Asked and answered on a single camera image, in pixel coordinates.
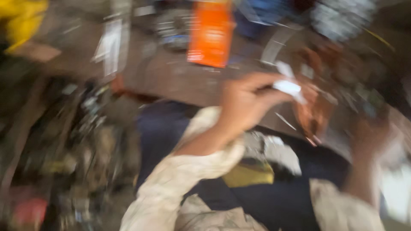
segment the beige shirt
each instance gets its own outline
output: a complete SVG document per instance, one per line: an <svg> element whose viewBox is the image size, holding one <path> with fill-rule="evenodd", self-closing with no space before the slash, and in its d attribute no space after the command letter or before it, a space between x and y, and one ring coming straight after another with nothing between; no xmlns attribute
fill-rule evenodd
<svg viewBox="0 0 411 231"><path fill-rule="evenodd" d="M218 107L200 110L179 145L213 126L218 116ZM243 137L238 137L223 150L207 156L169 154L140 187L137 199L122 219L120 231L265 231L242 208L211 211L197 195L190 196L180 206L183 195L198 181L228 173L242 159L244 150ZM312 179L310 187L322 231L384 230L378 212L367 203L340 193L328 181Z"/></svg>

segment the sleeve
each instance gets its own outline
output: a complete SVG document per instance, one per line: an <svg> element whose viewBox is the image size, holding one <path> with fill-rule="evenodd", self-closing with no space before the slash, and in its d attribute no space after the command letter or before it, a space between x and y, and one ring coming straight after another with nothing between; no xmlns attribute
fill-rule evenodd
<svg viewBox="0 0 411 231"><path fill-rule="evenodd" d="M384 231L378 211L366 202L341 193L326 180L310 180L314 213L321 231Z"/></svg>
<svg viewBox="0 0 411 231"><path fill-rule="evenodd" d="M219 113L219 107L200 110L190 121L176 147L213 126ZM201 179L226 174L241 160L243 153L243 138L238 137L223 150L207 156L169 154L139 188L137 199L128 207L122 219L120 231L174 230L184 194Z"/></svg>

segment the person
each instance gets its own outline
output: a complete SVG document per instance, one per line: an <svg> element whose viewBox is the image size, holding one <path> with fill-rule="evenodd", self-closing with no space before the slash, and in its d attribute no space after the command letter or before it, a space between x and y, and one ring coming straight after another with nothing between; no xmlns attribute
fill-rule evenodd
<svg viewBox="0 0 411 231"><path fill-rule="evenodd" d="M181 203L184 195L200 181L226 174L241 160L245 149L242 140L244 131L257 125L274 105L292 100L290 95L267 88L282 78L284 76L279 74L252 73L242 79L226 82L220 107L200 110L191 119L171 153L161 157L159 163L147 173L148 176L143 177L137 199L127 209L120 230L263 231L267 230L264 226L266 220L281 217L281 211L274 214L268 212L265 216L269 218L265 220L258 212L247 214L241 207L213 211L197 195L189 196ZM352 145L351 170L347 176L344 175L343 178L347 178L340 189L331 183L333 180L318 180L313 175L307 179L309 195L299 194L294 197L297 204L300 203L299 197L308 197L308 204L315 214L315 218L311 219L315 219L320 230L384 230L378 211L378 159L389 133L387 122L370 126L362 121ZM266 190L258 187L253 191L256 194L248 197L252 203L264 197ZM302 191L295 187L290 189L289 194ZM270 203L268 200L276 198L265 198L262 203L258 203L263 206L263 203ZM294 219L294 223L305 222L298 217L291 219ZM286 225L268 229L277 231L278 227L282 230L293 229Z"/></svg>

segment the orange box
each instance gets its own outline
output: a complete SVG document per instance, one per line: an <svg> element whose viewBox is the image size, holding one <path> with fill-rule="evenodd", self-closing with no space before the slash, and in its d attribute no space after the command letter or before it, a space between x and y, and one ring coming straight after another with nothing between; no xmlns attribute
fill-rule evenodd
<svg viewBox="0 0 411 231"><path fill-rule="evenodd" d="M225 67L233 29L230 0L196 2L187 61Z"/></svg>

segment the white sleeve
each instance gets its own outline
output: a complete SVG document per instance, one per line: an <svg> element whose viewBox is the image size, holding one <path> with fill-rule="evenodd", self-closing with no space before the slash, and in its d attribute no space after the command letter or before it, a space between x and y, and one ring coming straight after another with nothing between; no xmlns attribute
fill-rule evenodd
<svg viewBox="0 0 411 231"><path fill-rule="evenodd" d="M190 121L179 144L213 126L219 113L218 107L200 110ZM241 160L243 153L244 142L241 136L211 155L169 154L139 188L137 199L122 219L120 231L174 230L184 194L201 179L217 178L229 172Z"/></svg>
<svg viewBox="0 0 411 231"><path fill-rule="evenodd" d="M377 210L327 180L311 179L310 194L321 231L385 230Z"/></svg>

